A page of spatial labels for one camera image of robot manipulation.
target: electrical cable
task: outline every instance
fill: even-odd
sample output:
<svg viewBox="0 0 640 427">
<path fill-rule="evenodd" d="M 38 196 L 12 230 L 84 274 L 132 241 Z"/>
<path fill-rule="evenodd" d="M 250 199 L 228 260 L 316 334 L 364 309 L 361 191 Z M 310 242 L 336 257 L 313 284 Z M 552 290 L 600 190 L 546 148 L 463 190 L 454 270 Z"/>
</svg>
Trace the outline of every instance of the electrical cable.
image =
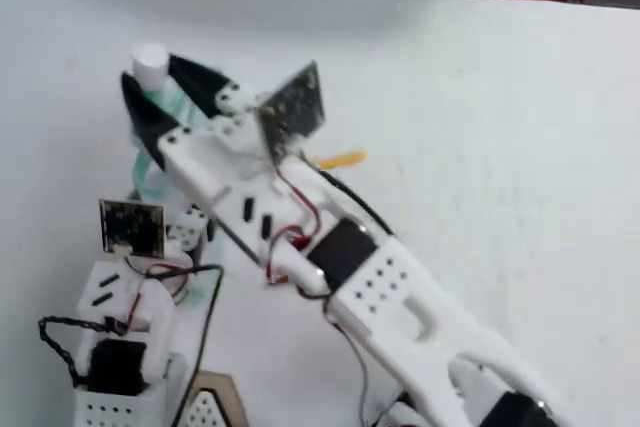
<svg viewBox="0 0 640 427">
<path fill-rule="evenodd" d="M 360 419 L 360 427 L 369 427 L 366 419 L 365 413 L 365 403 L 367 401 L 367 395 L 369 394 L 369 369 L 367 368 L 367 364 L 364 361 L 364 357 L 362 357 L 362 353 L 358 350 L 355 341 L 347 334 L 340 325 L 335 322 L 332 322 L 327 317 L 327 311 L 329 307 L 329 296 L 326 296 L 326 299 L 322 305 L 322 312 L 324 314 L 324 318 L 329 324 L 336 329 L 340 334 L 345 338 L 349 347 L 353 351 L 354 355 L 358 359 L 358 364 L 360 364 L 360 370 L 362 371 L 362 391 L 360 392 L 360 399 L 358 401 L 358 418 Z"/>
<path fill-rule="evenodd" d="M 114 333 L 118 335 L 122 335 L 122 332 L 106 325 L 100 324 L 98 322 L 90 322 L 88 320 L 79 320 L 72 319 L 69 317 L 56 317 L 53 315 L 43 317 L 38 321 L 38 329 L 40 331 L 40 339 L 46 342 L 46 344 L 51 347 L 56 354 L 67 364 L 67 368 L 69 370 L 69 376 L 71 377 L 71 382 L 73 383 L 73 388 L 76 388 L 78 385 L 82 385 L 86 382 L 84 377 L 81 377 L 78 374 L 76 369 L 76 364 L 73 360 L 73 357 L 69 353 L 68 350 L 62 348 L 62 346 L 53 340 L 51 336 L 47 333 L 47 324 L 61 324 L 68 325 L 72 327 L 81 327 L 83 329 L 91 329 L 96 332 L 105 332 L 105 333 Z"/>
<path fill-rule="evenodd" d="M 347 195 L 351 200 L 353 200 L 356 204 L 358 204 L 362 209 L 369 214 L 369 216 L 376 221 L 376 223 L 385 231 L 387 235 L 395 235 L 391 227 L 387 225 L 387 223 L 380 217 L 380 215 L 373 210 L 369 204 L 367 204 L 358 194 L 356 194 L 353 190 L 351 190 L 347 185 L 345 185 L 341 180 L 338 180 L 333 175 L 324 170 L 317 170 L 317 172 L 325 178 L 327 182 L 329 182 L 336 189 L 342 191 Z"/>
<path fill-rule="evenodd" d="M 211 317 L 213 315 L 213 307 L 215 306 L 216 300 L 218 299 L 218 294 L 220 292 L 220 287 L 222 285 L 222 277 L 224 276 L 224 267 L 222 267 L 221 265 L 210 265 L 211 269 L 209 270 L 217 270 L 220 272 L 220 275 L 218 277 L 218 281 L 216 282 L 216 286 L 213 290 L 213 295 L 211 297 L 211 303 L 209 304 L 209 310 L 207 311 L 207 316 L 205 317 L 204 320 L 204 329 L 202 331 L 202 337 L 200 338 L 200 347 L 198 349 L 198 356 L 196 357 L 196 362 L 195 365 L 193 367 L 193 374 L 191 375 L 191 378 L 189 379 L 189 383 L 187 384 L 187 388 L 184 391 L 184 395 L 182 396 L 182 400 L 180 401 L 180 405 L 178 405 L 178 410 L 176 411 L 176 415 L 173 419 L 173 422 L 171 423 L 171 427 L 178 427 L 179 423 L 180 423 L 180 417 L 181 417 L 181 413 L 182 410 L 184 409 L 185 404 L 187 403 L 187 398 L 189 396 L 189 393 L 191 391 L 191 388 L 193 387 L 193 382 L 196 379 L 196 376 L 198 375 L 198 369 L 200 368 L 200 363 L 202 362 L 202 357 L 204 355 L 204 347 L 207 343 L 207 337 L 209 335 L 209 325 L 211 324 Z"/>
<path fill-rule="evenodd" d="M 153 266 L 165 267 L 170 264 L 153 264 Z M 221 268 L 220 265 L 196 265 L 194 267 L 189 268 L 181 268 L 180 270 L 170 270 L 167 272 L 162 272 L 160 274 L 145 274 L 147 279 L 156 279 L 156 280 L 165 280 L 171 279 L 173 277 L 180 277 L 181 275 L 187 276 L 191 274 L 198 274 L 200 272 L 208 272 L 210 270 L 219 270 Z"/>
<path fill-rule="evenodd" d="M 322 220 L 320 218 L 320 211 L 318 210 L 318 208 L 315 205 L 313 205 L 313 203 L 309 200 L 309 198 L 306 195 L 304 195 L 304 193 L 300 189 L 298 189 L 289 180 L 287 180 L 284 175 L 282 175 L 282 172 L 280 172 L 280 169 L 276 168 L 276 175 L 285 184 L 287 184 L 287 186 L 291 189 L 291 191 L 298 198 L 298 200 L 300 200 L 300 202 L 302 202 L 305 205 L 305 207 L 307 207 L 307 209 L 311 211 L 315 219 L 315 227 L 313 228 L 313 231 L 310 234 L 305 234 L 304 231 L 302 230 L 302 226 L 295 225 L 295 224 L 286 225 L 282 227 L 280 230 L 278 230 L 278 232 L 276 232 L 276 234 L 273 236 L 271 243 L 269 245 L 269 255 L 267 257 L 266 275 L 267 275 L 267 283 L 269 285 L 283 284 L 289 280 L 286 275 L 280 275 L 275 278 L 272 276 L 271 259 L 273 257 L 273 249 L 275 248 L 276 243 L 280 240 L 280 238 L 287 233 L 295 233 L 297 235 L 294 237 L 291 237 L 289 241 L 297 249 L 303 249 L 304 247 L 309 245 L 311 240 L 313 240 L 313 238 L 322 229 Z"/>
</svg>

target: circuit board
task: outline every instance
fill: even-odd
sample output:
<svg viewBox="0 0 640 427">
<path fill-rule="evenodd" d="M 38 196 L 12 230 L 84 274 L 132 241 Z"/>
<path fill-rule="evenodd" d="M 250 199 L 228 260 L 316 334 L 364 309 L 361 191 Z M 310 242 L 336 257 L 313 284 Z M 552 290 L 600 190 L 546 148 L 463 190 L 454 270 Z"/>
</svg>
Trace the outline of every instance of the circuit board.
<svg viewBox="0 0 640 427">
<path fill-rule="evenodd" d="M 309 137 L 325 120 L 318 66 L 311 62 L 260 107 L 258 119 L 274 165 L 296 138 Z"/>
<path fill-rule="evenodd" d="M 130 247 L 130 255 L 164 258 L 164 209 L 160 205 L 100 200 L 102 248 Z"/>
</svg>

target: teal object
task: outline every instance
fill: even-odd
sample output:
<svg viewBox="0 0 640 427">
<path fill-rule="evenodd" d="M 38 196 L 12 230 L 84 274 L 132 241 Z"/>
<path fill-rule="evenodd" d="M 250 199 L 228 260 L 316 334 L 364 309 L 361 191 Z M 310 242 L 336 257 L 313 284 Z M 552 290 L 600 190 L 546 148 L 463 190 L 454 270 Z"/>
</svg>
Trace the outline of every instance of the teal object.
<svg viewBox="0 0 640 427">
<path fill-rule="evenodd" d="M 207 120 L 204 114 L 199 111 L 193 102 L 191 102 L 189 97 L 175 83 L 162 90 L 144 91 L 144 94 L 149 100 L 153 101 L 158 107 L 171 115 L 178 122 L 181 122 L 185 108 L 188 106 L 189 110 L 185 116 L 185 121 L 181 123 L 188 125 L 189 127 L 199 127 Z M 133 185 L 142 199 L 158 201 L 164 196 L 166 186 L 148 185 L 149 182 L 147 175 L 153 165 L 153 159 L 151 159 L 146 152 L 138 152 L 133 164 L 132 179 Z"/>
</svg>

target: ventilation hole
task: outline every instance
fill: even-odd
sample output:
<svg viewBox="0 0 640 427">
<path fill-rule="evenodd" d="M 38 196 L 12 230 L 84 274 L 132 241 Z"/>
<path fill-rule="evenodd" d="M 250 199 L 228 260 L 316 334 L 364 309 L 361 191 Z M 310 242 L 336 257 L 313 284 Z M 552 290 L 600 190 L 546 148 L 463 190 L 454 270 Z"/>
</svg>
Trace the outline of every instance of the ventilation hole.
<svg viewBox="0 0 640 427">
<path fill-rule="evenodd" d="M 267 240 L 271 237 L 271 224 L 273 223 L 273 217 L 270 214 L 262 216 L 262 240 Z"/>
<path fill-rule="evenodd" d="M 245 197 L 244 206 L 242 207 L 242 220 L 245 222 L 251 222 L 253 218 L 253 205 L 255 204 L 255 199 L 253 197 Z"/>
</svg>

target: yellow object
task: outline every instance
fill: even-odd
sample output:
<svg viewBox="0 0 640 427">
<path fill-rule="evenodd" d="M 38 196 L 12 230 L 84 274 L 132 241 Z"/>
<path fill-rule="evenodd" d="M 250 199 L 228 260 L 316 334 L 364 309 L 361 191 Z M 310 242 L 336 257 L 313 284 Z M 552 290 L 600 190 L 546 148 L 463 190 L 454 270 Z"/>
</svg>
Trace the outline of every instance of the yellow object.
<svg viewBox="0 0 640 427">
<path fill-rule="evenodd" d="M 336 157 L 331 157 L 329 159 L 313 159 L 318 167 L 322 170 L 331 170 L 336 167 L 345 167 L 347 165 L 357 164 L 358 162 L 362 162 L 367 158 L 367 154 L 364 150 L 360 150 L 357 152 L 349 152 L 348 154 L 338 155 Z"/>
</svg>

